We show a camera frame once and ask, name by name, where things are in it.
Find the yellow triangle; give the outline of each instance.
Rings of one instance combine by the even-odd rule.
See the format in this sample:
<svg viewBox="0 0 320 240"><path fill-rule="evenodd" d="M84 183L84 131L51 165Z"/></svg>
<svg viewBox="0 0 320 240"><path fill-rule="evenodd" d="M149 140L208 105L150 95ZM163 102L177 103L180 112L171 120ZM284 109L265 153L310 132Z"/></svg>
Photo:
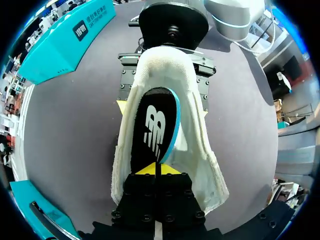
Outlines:
<svg viewBox="0 0 320 240"><path fill-rule="evenodd" d="M126 109L127 101L117 100L116 103L119 105L120 111L123 115Z"/></svg>
<svg viewBox="0 0 320 240"><path fill-rule="evenodd" d="M138 171L136 174L144 175L144 174L151 174L156 175L156 163L153 162L149 166L145 167L144 169Z"/></svg>
<svg viewBox="0 0 320 240"><path fill-rule="evenodd" d="M161 175L164 174L180 174L179 171L175 170L173 167L167 165L167 164L162 164L161 165Z"/></svg>
<svg viewBox="0 0 320 240"><path fill-rule="evenodd" d="M138 171L136 174L138 174L138 175L144 175L144 174L155 175L156 174L156 163L155 162L151 163L149 166ZM180 172L175 170L173 167L171 167L167 164L161 164L161 174L180 174Z"/></svg>

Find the black insole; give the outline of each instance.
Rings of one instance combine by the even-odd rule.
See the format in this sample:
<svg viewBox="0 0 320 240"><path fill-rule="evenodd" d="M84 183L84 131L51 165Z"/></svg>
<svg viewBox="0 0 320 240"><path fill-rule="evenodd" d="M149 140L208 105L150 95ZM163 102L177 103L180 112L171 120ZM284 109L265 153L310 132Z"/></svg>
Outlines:
<svg viewBox="0 0 320 240"><path fill-rule="evenodd" d="M161 161L172 141L176 119L177 102L169 89L156 87L142 96L133 129L132 173Z"/></svg>

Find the black screw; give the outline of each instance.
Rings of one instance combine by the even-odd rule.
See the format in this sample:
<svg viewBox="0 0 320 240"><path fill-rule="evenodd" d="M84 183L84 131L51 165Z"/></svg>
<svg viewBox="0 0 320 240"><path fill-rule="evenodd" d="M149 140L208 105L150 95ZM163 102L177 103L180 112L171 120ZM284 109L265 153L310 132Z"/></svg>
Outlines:
<svg viewBox="0 0 320 240"><path fill-rule="evenodd" d="M144 223L148 223L151 221L151 219L152 219L152 217L150 215L146 214L141 218L141 221Z"/></svg>
<svg viewBox="0 0 320 240"><path fill-rule="evenodd" d="M121 214L119 211L112 211L111 212L112 217L114 217L115 219L119 219L121 218Z"/></svg>
<svg viewBox="0 0 320 240"><path fill-rule="evenodd" d="M260 218L260 219L266 219L266 218L267 218L267 215L266 215L264 212L261 212L261 213L259 214L259 218Z"/></svg>
<svg viewBox="0 0 320 240"><path fill-rule="evenodd" d="M276 225L277 225L277 224L276 224L275 221L270 221L270 222L269 222L269 227L272 228L272 229L274 229Z"/></svg>
<svg viewBox="0 0 320 240"><path fill-rule="evenodd" d="M165 219L164 219L167 223L172 223L174 220L175 220L175 217L172 216L172 215L167 215L165 216Z"/></svg>
<svg viewBox="0 0 320 240"><path fill-rule="evenodd" d="M166 197L171 197L171 196L172 196L172 192L166 191L166 192L165 192L165 196L166 196Z"/></svg>
<svg viewBox="0 0 320 240"><path fill-rule="evenodd" d="M205 217L205 213L204 213L203 211L197 211L197 212L195 213L195 217L196 217L197 219L202 219L202 218Z"/></svg>
<svg viewBox="0 0 320 240"><path fill-rule="evenodd" d="M186 195L188 198L192 197L193 196L193 193L191 190L185 190L184 191L184 195Z"/></svg>

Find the cable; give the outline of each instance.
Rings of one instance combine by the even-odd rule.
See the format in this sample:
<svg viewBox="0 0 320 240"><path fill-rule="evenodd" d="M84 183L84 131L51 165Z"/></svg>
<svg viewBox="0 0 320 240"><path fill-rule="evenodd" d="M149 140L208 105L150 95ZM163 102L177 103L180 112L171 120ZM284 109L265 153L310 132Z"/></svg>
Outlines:
<svg viewBox="0 0 320 240"><path fill-rule="evenodd" d="M144 48L141 46L141 43L140 43L140 40L141 40L141 39L144 39L144 37L142 36L142 37L139 38L139 40L138 40L138 45L139 45L139 47L140 47L143 51L146 51L146 49L144 49Z"/></svg>
<svg viewBox="0 0 320 240"><path fill-rule="evenodd" d="M299 197L304 196L304 195L307 195L307 194L306 194L306 193L303 193L303 194L300 194L300 195L297 195L297 194L296 194L296 195L288 198L288 199L285 200L284 202L287 203L287 202L289 202L289 201L292 200L292 199L299 198Z"/></svg>
<svg viewBox="0 0 320 240"><path fill-rule="evenodd" d="M268 48L266 48L265 50L263 51L254 51L252 49L249 49L249 48L246 48L245 46L242 46L240 43L236 42L236 41L233 41L236 45L238 45L240 48L250 52L250 53L253 53L253 54L264 54L266 52L268 52L274 45L275 43L275 38L276 38L276 24L275 24L275 20L274 20L274 14L272 12L272 6L270 5L270 9L271 9L271 21L273 23L273 36L272 36L272 41L271 41L271 44Z"/></svg>

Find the gray platform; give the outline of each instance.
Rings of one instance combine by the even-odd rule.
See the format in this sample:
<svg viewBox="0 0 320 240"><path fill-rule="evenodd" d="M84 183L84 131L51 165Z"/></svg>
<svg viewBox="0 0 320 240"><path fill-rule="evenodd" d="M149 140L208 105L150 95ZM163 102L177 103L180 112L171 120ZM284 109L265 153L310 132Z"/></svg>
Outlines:
<svg viewBox="0 0 320 240"><path fill-rule="evenodd" d="M122 65L141 37L128 21L141 2L115 7L116 17L86 51L75 72L34 88L24 135L26 170L35 186L70 216L77 230L111 224L115 145L121 123L116 103ZM215 61L210 78L208 137L230 197L206 220L225 233L264 208L274 177L278 131L267 79L248 52L212 28L199 51Z"/></svg>

